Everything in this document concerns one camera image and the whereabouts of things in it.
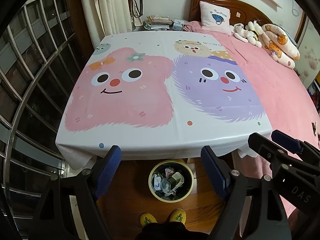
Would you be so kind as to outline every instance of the pink bedsheet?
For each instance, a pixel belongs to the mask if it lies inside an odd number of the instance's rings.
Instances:
[[[213,35],[226,48],[254,87],[273,130],[278,129],[318,147],[318,138],[313,135],[311,122],[320,124],[320,119],[294,70],[273,61],[263,48],[244,43],[233,36],[203,30],[200,22],[191,22],[185,30]],[[252,158],[247,155],[241,159],[235,154],[234,162],[235,168],[248,177],[271,175],[269,163],[260,156]],[[283,203],[289,216],[295,207],[284,199]]]

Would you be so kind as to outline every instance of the white curtain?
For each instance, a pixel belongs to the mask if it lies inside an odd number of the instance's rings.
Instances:
[[[81,0],[94,47],[106,35],[132,32],[128,0]]]

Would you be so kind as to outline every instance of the stuffed animal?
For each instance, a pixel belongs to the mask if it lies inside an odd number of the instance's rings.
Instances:
[[[246,25],[245,29],[248,31],[253,31],[257,35],[263,34],[263,30],[262,30],[261,26],[259,24],[257,24],[257,21],[248,22],[248,25]]]
[[[249,41],[249,43],[251,43],[252,45],[257,46],[258,48],[262,47],[261,42],[258,41],[258,37],[254,32],[249,31],[249,33],[247,34],[246,38]]]
[[[243,26],[244,25],[242,23],[237,23],[234,25],[236,30],[234,36],[238,40],[241,40],[243,42],[249,42],[252,45],[257,46],[258,48],[261,48],[262,44],[260,41],[257,40],[258,38],[255,35],[255,33],[253,33],[252,31],[244,30]]]
[[[243,24],[242,23],[237,23],[234,25],[235,28],[235,33],[234,36],[238,39],[241,40],[243,42],[248,42],[248,40],[246,38],[244,38],[244,36],[248,35],[249,31],[244,30],[243,29]]]

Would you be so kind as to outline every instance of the table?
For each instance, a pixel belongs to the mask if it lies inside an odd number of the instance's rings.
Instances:
[[[77,80],[56,144],[73,169],[119,145],[124,160],[217,156],[269,137],[250,82],[211,35],[145,31],[105,37]]]

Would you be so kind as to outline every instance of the wooden floor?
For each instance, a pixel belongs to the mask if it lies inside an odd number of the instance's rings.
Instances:
[[[214,193],[200,158],[191,158],[187,163],[193,172],[194,186],[191,194],[177,203],[161,202],[149,190],[149,173],[161,161],[121,161],[107,194],[98,200],[115,240],[134,240],[142,229],[139,222],[142,213],[149,212],[158,223],[164,223],[176,208],[186,211],[187,229],[211,232],[223,201]]]

